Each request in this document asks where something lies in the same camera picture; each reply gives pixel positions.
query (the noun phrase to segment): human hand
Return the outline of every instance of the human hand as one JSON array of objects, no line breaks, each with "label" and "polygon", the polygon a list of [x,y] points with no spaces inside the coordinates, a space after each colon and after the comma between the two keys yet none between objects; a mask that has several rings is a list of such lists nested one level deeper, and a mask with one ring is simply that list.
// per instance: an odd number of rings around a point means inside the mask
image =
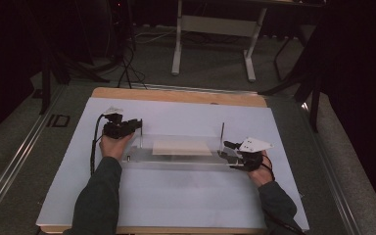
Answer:
[{"label": "human hand", "polygon": [[[265,150],[262,151],[262,154],[267,156],[267,152]],[[272,168],[271,161],[269,158],[263,157],[263,163],[268,167]],[[257,187],[260,187],[261,185],[273,181],[273,177],[271,175],[270,170],[262,165],[258,169],[248,172],[247,174],[257,185]]]},{"label": "human hand", "polygon": [[113,157],[120,161],[123,155],[124,148],[127,142],[133,137],[133,133],[124,136],[120,139],[114,139],[107,135],[103,135],[100,140],[100,150],[102,151],[103,157]]}]

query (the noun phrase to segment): transparent tray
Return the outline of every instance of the transparent tray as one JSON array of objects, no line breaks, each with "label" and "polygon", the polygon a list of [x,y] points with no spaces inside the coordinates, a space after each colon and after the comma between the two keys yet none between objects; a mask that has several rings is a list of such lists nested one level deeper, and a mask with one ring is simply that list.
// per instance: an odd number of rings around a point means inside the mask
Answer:
[{"label": "transparent tray", "polygon": [[226,159],[220,151],[237,156],[231,149],[224,148],[220,137],[137,135],[126,151],[124,163],[157,163],[180,165],[224,165]]}]

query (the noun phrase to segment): metal frame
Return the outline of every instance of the metal frame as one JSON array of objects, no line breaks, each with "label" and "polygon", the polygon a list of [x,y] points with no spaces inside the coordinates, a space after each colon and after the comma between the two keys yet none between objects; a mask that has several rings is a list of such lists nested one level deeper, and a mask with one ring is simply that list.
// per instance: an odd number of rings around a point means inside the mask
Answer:
[{"label": "metal frame", "polygon": [[329,189],[331,190],[332,197],[335,200],[335,204],[337,205],[337,209],[341,215],[344,226],[346,227],[348,234],[361,234],[358,224],[353,217],[353,212],[348,205],[347,198],[341,188],[337,175],[335,174],[335,170],[331,166],[330,158],[323,146],[322,140],[317,133],[312,131],[311,125],[307,121],[307,114],[309,114],[309,109],[306,103],[301,105],[301,107],[301,117],[304,121],[306,130],[312,133],[312,141],[316,146],[316,150],[318,150],[319,152],[319,158],[321,160],[322,168],[325,173],[326,182],[328,183]]},{"label": "metal frame", "polygon": [[0,175],[0,204],[17,177],[19,171],[23,167],[24,162],[28,158],[30,151],[32,150],[36,140],[39,138],[41,131],[45,128],[45,123],[50,118],[49,114],[56,105],[58,99],[66,89],[65,85],[59,85],[53,95],[53,102],[51,106],[46,110],[46,113],[39,116],[34,126],[22,142],[21,146],[12,157],[11,162],[7,165],[5,170]]},{"label": "metal frame", "polygon": [[178,13],[176,20],[176,45],[173,54],[172,75],[179,75],[181,65],[181,32],[197,31],[217,33],[225,35],[250,37],[251,42],[248,50],[244,51],[247,77],[250,82],[256,81],[255,69],[252,62],[252,54],[259,38],[259,32],[264,20],[267,8],[262,8],[256,22],[238,21],[218,18],[193,17],[182,15],[182,0],[178,0]]}]

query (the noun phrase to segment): black curtain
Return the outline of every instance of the black curtain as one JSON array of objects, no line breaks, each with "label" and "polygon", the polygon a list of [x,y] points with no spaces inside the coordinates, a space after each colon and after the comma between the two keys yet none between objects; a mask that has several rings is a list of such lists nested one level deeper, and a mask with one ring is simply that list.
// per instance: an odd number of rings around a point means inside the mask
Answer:
[{"label": "black curtain", "polygon": [[12,1],[0,0],[0,122],[33,91],[41,60]]},{"label": "black curtain", "polygon": [[321,77],[376,192],[376,1],[332,1],[297,68]]}]

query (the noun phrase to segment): table leg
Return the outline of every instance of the table leg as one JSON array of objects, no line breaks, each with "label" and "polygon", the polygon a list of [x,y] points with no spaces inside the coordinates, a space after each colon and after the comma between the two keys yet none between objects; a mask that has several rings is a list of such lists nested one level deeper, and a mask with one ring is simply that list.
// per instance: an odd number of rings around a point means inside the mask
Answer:
[{"label": "table leg", "polygon": [[255,50],[256,42],[258,41],[260,29],[263,24],[266,11],[267,11],[267,8],[261,9],[260,14],[258,16],[258,21],[256,22],[255,30],[252,35],[252,40],[250,43],[249,50],[244,51],[244,61],[246,64],[247,78],[249,79],[250,82],[256,81],[255,69],[253,68],[253,62],[252,62],[252,54],[253,54],[253,51]]},{"label": "table leg", "polygon": [[178,19],[176,20],[176,45],[173,53],[172,75],[179,75],[181,64],[181,30],[182,30],[182,0],[178,0]]}]

